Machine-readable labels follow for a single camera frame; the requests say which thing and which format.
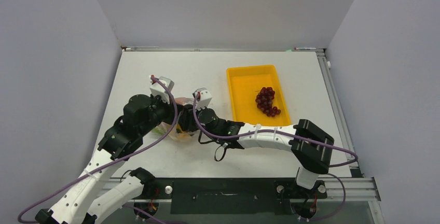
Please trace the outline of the clear zip top bag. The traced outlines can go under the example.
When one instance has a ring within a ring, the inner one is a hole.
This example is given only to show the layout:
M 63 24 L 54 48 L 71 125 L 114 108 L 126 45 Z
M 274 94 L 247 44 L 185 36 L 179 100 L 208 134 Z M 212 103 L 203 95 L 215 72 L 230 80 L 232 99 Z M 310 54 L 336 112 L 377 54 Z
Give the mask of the clear zip top bag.
M 171 124 L 162 122 L 152 130 L 152 133 L 159 137 L 170 131 L 168 137 L 176 142 L 188 142 L 198 132 L 192 115 L 193 100 L 187 97 L 178 97 L 175 99 L 179 114 L 177 124 L 171 127 Z

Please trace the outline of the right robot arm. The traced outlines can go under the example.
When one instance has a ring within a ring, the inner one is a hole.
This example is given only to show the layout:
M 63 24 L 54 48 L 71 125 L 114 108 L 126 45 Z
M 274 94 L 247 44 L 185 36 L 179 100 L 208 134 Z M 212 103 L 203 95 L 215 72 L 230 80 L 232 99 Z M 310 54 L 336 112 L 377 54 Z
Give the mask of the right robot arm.
M 197 118 L 207 132 L 210 141 L 227 149 L 271 148 L 291 152 L 300 163 L 294 192 L 300 197 L 308 196 L 320 175 L 328 173 L 334 144 L 331 135 L 307 119 L 296 125 L 281 127 L 262 126 L 219 118 L 215 111 L 205 108 L 194 112 L 189 104 L 178 106 L 179 125 L 183 131 L 197 131 Z

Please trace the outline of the yellow plastic tray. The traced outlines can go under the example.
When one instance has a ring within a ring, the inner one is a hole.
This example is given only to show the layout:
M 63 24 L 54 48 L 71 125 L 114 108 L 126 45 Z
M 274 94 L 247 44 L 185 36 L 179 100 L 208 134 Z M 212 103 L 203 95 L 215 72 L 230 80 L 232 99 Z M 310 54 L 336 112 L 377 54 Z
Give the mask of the yellow plastic tray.
M 292 124 L 274 65 L 229 68 L 227 79 L 235 121 L 266 126 Z M 280 115 L 268 117 L 257 108 L 255 97 L 262 87 L 272 87 L 276 92 L 273 104 L 281 109 Z

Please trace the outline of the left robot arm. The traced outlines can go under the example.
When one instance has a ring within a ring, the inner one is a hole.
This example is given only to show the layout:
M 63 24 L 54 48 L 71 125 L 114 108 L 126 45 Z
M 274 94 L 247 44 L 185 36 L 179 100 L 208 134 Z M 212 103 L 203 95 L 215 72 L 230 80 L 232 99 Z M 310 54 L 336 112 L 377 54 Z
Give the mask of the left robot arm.
M 170 92 L 135 95 L 98 144 L 82 174 L 58 190 L 64 196 L 51 208 L 41 209 L 36 223 L 82 223 L 108 179 L 131 157 L 141 153 L 143 137 L 163 122 L 176 125 L 178 106 Z

